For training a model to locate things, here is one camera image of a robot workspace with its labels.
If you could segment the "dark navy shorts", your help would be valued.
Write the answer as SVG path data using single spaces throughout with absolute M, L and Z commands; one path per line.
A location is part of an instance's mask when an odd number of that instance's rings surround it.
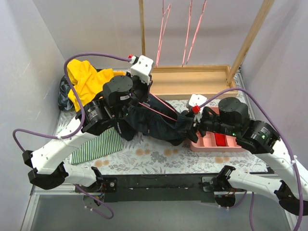
M 152 138 L 167 141 L 174 146 L 180 145 L 185 139 L 198 141 L 192 134 L 193 117 L 189 112 L 178 111 L 175 123 L 166 122 L 161 116 L 151 113 L 147 108 L 138 105 L 129 109 L 124 119 L 117 120 L 115 129 L 125 140 L 130 141 L 140 132 Z

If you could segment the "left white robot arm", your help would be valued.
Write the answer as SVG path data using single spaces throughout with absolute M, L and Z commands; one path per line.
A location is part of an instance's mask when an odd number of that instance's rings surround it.
M 152 76 L 144 82 L 138 75 L 115 76 L 105 83 L 102 91 L 79 110 L 59 137 L 38 150 L 23 152 L 24 163 L 31 167 L 28 178 L 31 184 L 44 190 L 54 189 L 63 183 L 78 184 L 91 192 L 104 185 L 103 176 L 96 167 L 78 167 L 64 160 L 85 144 L 110 131 L 120 119 L 127 118 L 132 108 L 148 99 Z

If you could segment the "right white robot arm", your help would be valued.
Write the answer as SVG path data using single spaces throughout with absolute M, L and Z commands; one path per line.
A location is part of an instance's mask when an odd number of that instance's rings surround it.
M 294 161 L 278 132 L 268 123 L 253 120 L 248 106 L 237 98 L 228 97 L 218 103 L 219 112 L 204 107 L 197 128 L 201 135 L 207 132 L 232 136 L 236 144 L 255 154 L 280 176 L 273 180 L 250 175 L 232 166 L 224 166 L 208 186 L 214 190 L 229 191 L 243 189 L 256 192 L 277 202 L 294 215 L 308 214 L 308 171 L 300 164 L 297 169 L 303 194 L 303 208 L 300 208 L 298 182 Z

